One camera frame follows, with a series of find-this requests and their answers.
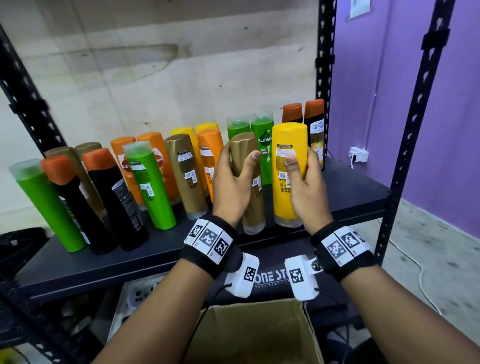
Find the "white cable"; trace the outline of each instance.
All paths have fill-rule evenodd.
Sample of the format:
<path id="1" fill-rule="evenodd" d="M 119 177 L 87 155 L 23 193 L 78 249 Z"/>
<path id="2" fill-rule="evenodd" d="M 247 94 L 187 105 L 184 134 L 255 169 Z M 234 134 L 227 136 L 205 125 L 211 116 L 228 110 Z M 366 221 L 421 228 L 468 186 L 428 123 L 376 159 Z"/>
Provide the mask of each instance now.
<path id="1" fill-rule="evenodd" d="M 379 219 L 376 219 L 380 225 L 382 225 L 382 222 L 379 220 Z M 418 265 L 418 267 L 420 268 L 420 274 L 419 274 L 419 287 L 420 287 L 420 291 L 422 292 L 423 296 L 427 299 L 428 302 L 430 302 L 430 304 L 434 307 L 435 311 L 438 312 L 438 314 L 440 316 L 442 316 L 442 311 L 440 310 L 440 308 L 438 308 L 438 306 L 433 303 L 433 301 L 429 298 L 429 296 L 427 296 L 427 294 L 425 293 L 425 290 L 423 288 L 423 284 L 422 284 L 422 279 L 423 279 L 423 273 L 425 272 L 425 270 L 423 269 L 423 267 L 420 265 L 419 262 L 417 262 L 415 259 L 413 259 L 411 256 L 409 256 L 407 253 L 405 253 L 402 249 L 400 249 L 398 247 L 397 244 L 395 244 L 393 241 L 391 241 L 390 239 L 388 240 L 395 248 L 398 249 L 398 251 L 400 253 L 402 253 L 404 256 L 406 256 L 408 259 L 410 259 L 412 262 L 414 262 L 416 265 Z"/>

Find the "forearm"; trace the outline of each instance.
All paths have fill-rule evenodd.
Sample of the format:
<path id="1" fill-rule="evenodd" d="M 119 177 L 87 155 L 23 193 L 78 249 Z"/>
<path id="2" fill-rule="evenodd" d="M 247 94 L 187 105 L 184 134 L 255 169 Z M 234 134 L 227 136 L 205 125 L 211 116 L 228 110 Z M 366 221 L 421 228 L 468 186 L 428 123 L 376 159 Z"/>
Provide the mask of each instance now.
<path id="1" fill-rule="evenodd" d="M 480 348 L 379 266 L 342 281 L 390 364 L 480 363 Z"/>
<path id="2" fill-rule="evenodd" d="M 181 259 L 94 364 L 178 363 L 212 282 L 204 270 Z"/>

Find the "cardboard box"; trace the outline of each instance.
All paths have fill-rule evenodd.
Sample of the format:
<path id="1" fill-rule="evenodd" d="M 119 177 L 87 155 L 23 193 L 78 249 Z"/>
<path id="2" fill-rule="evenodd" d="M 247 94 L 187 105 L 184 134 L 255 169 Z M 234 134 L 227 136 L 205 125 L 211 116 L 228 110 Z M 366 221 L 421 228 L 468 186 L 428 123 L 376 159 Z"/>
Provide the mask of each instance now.
<path id="1" fill-rule="evenodd" d="M 295 299 L 209 308 L 185 363 L 324 364 L 302 302 Z"/>

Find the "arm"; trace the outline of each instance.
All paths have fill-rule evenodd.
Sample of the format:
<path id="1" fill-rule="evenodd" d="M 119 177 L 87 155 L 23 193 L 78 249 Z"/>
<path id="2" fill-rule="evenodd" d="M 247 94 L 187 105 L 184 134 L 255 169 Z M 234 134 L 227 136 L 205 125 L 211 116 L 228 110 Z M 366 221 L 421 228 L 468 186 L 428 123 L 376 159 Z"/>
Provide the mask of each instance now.
<path id="1" fill-rule="evenodd" d="M 318 157 L 310 148 L 308 152 L 304 180 L 295 156 L 287 156 L 286 164 L 293 207 L 305 229 L 313 235 L 333 219 Z M 342 274 L 336 276 L 341 277 L 343 288 L 389 363 L 480 363 L 480 348 L 475 343 L 382 268 L 372 265 L 355 270 L 350 266 L 349 271 L 351 273 L 346 277 Z"/>
<path id="2" fill-rule="evenodd" d="M 220 154 L 214 176 L 213 215 L 232 227 L 247 208 L 253 169 L 259 155 L 258 151 L 252 152 L 245 159 L 241 175 L 235 178 L 228 164 L 229 144 Z M 224 257 L 217 267 L 212 267 L 211 262 L 203 265 L 205 256 L 190 246 L 183 249 L 181 256 L 185 259 L 178 261 L 125 321 L 94 364 L 173 364 L 181 360 L 208 290 L 226 260 Z"/>

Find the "purple wall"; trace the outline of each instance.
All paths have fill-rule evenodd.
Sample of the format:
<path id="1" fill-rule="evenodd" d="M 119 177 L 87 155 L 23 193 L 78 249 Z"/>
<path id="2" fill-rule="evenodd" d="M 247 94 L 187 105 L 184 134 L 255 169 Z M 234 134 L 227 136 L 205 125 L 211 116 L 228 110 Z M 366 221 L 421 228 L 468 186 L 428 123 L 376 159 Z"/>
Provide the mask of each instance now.
<path id="1" fill-rule="evenodd" d="M 392 0 L 390 13 L 387 3 L 373 1 L 372 5 L 377 6 L 373 12 L 351 21 L 345 17 L 345 9 L 338 8 L 342 13 L 336 35 L 342 37 L 336 39 L 329 147 L 335 157 L 338 155 L 338 159 L 347 163 L 349 147 L 362 147 L 366 139 L 369 161 L 365 165 L 356 164 L 355 168 L 389 185 L 420 65 L 421 40 L 428 30 L 434 0 Z M 403 194 L 408 201 L 477 237 L 480 237 L 479 16 L 480 2 L 456 2 L 450 38 L 442 53 Z M 386 34 L 385 45 L 366 39 L 373 35 L 377 40 L 383 34 Z M 347 48 L 354 49 L 355 54 L 348 54 Z M 380 68 L 375 69 L 379 54 Z M 346 69 L 353 70 L 358 64 L 360 73 L 348 82 Z M 368 127 L 375 90 L 377 98 Z M 370 131 L 366 138 L 365 130 Z"/>

